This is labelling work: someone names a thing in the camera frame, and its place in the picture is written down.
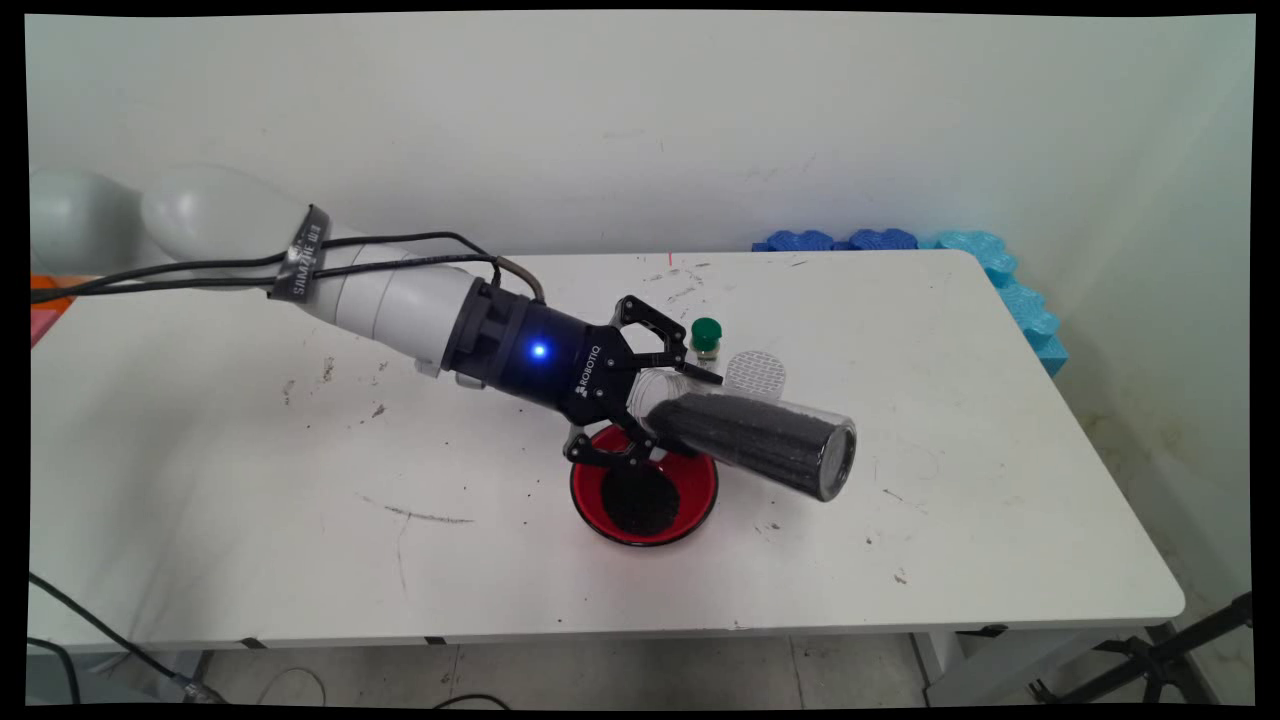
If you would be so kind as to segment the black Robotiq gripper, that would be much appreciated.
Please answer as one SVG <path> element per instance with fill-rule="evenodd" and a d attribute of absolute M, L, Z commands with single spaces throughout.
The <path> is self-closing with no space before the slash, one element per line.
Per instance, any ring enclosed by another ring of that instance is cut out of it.
<path fill-rule="evenodd" d="M 639 421 L 607 424 L 594 436 L 585 425 L 611 418 L 600 400 L 628 400 L 639 370 L 666 368 L 712 386 L 722 386 L 723 377 L 689 361 L 684 327 L 636 296 L 616 304 L 612 325 L 589 324 L 522 295 L 472 295 L 470 378 L 572 421 L 564 460 L 573 471 L 637 470 L 680 456 L 680 442 Z M 649 331 L 663 350 L 631 350 L 620 332 L 628 325 Z"/>

